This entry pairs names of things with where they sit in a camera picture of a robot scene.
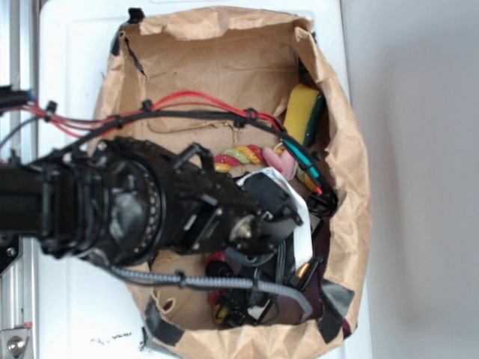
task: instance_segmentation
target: black object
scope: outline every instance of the black object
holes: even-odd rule
[[[194,155],[202,168],[189,162]],[[142,263],[163,248],[268,254],[297,214],[289,205],[265,209],[256,195],[216,173],[198,144],[176,155],[116,138],[92,157],[77,149],[70,160],[54,152],[28,166],[0,165],[0,233],[36,236],[46,254],[103,267]]]
[[[0,234],[0,276],[21,255],[22,245],[18,236]]]
[[[26,105],[32,100],[30,91],[12,90],[11,86],[0,87],[0,113],[1,110]]]
[[[236,277],[231,267],[223,261],[213,260],[206,267],[208,277]],[[239,327],[244,324],[259,325],[268,313],[272,296],[251,289],[224,289],[217,292],[213,305],[213,318],[216,324]],[[258,318],[248,313],[249,308],[263,308]]]

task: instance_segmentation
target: cable tie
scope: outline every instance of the cable tie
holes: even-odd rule
[[[247,108],[246,110],[246,120],[247,121],[256,121],[260,118],[260,113],[256,111],[254,108]]]
[[[152,107],[153,107],[153,103],[149,99],[146,99],[145,101],[141,103],[141,108],[147,112],[150,112]]]
[[[112,122],[115,124],[115,127],[117,129],[122,129],[123,128],[123,121],[122,121],[123,118],[119,114],[116,114],[113,118],[115,120],[112,121]]]
[[[253,278],[253,287],[251,288],[251,296],[253,296],[255,293],[258,293],[260,292],[260,286],[259,286],[259,282],[260,280],[257,279],[257,277],[254,277]]]
[[[52,115],[57,111],[57,103],[55,101],[48,101],[46,105],[46,116],[43,118],[45,122],[49,122],[52,119]]]
[[[176,275],[180,276],[180,281],[178,282],[178,288],[183,289],[186,287],[186,276],[185,272],[181,270],[177,270],[175,272]]]

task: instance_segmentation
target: black cable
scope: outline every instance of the black cable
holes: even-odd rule
[[[0,150],[1,148],[13,137],[13,135],[15,135],[19,130],[22,129],[23,126],[26,126],[28,125],[29,123],[32,123],[32,122],[35,122],[35,121],[38,121],[40,119],[40,117],[38,116],[33,116],[25,121],[23,121],[22,123],[19,123],[14,129],[12,129],[10,131],[10,133],[3,139],[1,140],[0,142]]]
[[[274,129],[270,126],[267,126],[257,120],[256,116],[247,116],[243,117],[238,114],[233,114],[230,112],[223,112],[223,111],[165,111],[165,110],[158,110],[158,111],[145,111],[139,114],[134,114],[131,116],[116,116],[110,117],[111,120],[108,123],[94,129],[78,139],[77,141],[73,142],[72,144],[64,147],[61,150],[56,150],[52,152],[51,156],[58,157],[64,156],[65,154],[72,152],[74,149],[80,148],[83,144],[89,142],[90,140],[103,135],[104,133],[112,130],[112,129],[120,129],[123,126],[134,123],[139,120],[146,120],[148,118],[155,118],[155,117],[182,117],[182,118],[189,118],[194,120],[232,120],[235,126],[243,127],[245,124],[251,125],[258,129],[261,129],[265,132],[271,133],[273,135],[278,136],[283,140],[284,143],[288,143],[286,146],[288,152],[291,153],[293,158],[298,161],[299,166],[303,169],[306,173],[310,175],[311,180],[315,183],[315,185],[319,186],[323,190],[323,199],[324,199],[324,206],[326,210],[321,211],[317,209],[318,214],[329,215],[331,214],[338,204],[338,197],[334,193],[332,187],[329,185],[328,181],[322,174],[321,170],[314,164],[314,160],[311,158],[309,152],[299,144],[294,138],[289,136],[286,132],[281,130]],[[288,148],[289,146],[293,146],[295,150],[297,150],[301,156],[308,160],[309,165],[305,164],[301,158],[299,158],[294,150]]]

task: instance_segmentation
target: paper bag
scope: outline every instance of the paper bag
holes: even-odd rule
[[[370,181],[363,138],[335,71],[311,34],[312,23],[238,7],[148,18],[130,9],[130,15],[115,37],[96,117],[134,111],[146,99],[156,101],[178,90],[199,90],[239,108],[281,116],[292,89],[302,82],[326,96],[326,125],[318,143],[326,154],[323,169],[339,196],[326,237],[315,245],[326,261],[309,288],[315,309],[311,319],[281,324],[288,323],[285,310],[280,324],[220,328],[213,324],[205,292],[131,286],[154,342],[184,358],[208,359],[316,358],[339,346],[358,324],[371,232]],[[176,153],[193,141],[214,154],[236,145],[278,143],[257,129],[171,118],[138,122],[115,135],[148,139]],[[249,166],[236,168],[233,175],[257,169]],[[151,268],[145,263],[137,269],[204,275],[204,259],[163,251]]]

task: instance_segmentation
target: rope toy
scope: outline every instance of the rope toy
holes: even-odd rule
[[[228,148],[224,150],[222,154],[215,156],[215,171],[225,173],[229,172],[233,167],[249,165],[251,163],[253,165],[269,165],[263,155],[263,151],[268,148],[276,155],[281,156],[284,152],[284,149],[281,148],[281,145],[282,144],[280,143],[272,149],[270,147],[259,147],[255,144]],[[311,179],[305,175],[305,172],[297,166],[296,162],[294,162],[294,166],[295,168],[293,172],[296,172],[296,178],[301,183],[304,183],[310,191],[316,191],[317,189],[313,184],[313,181],[311,181]]]

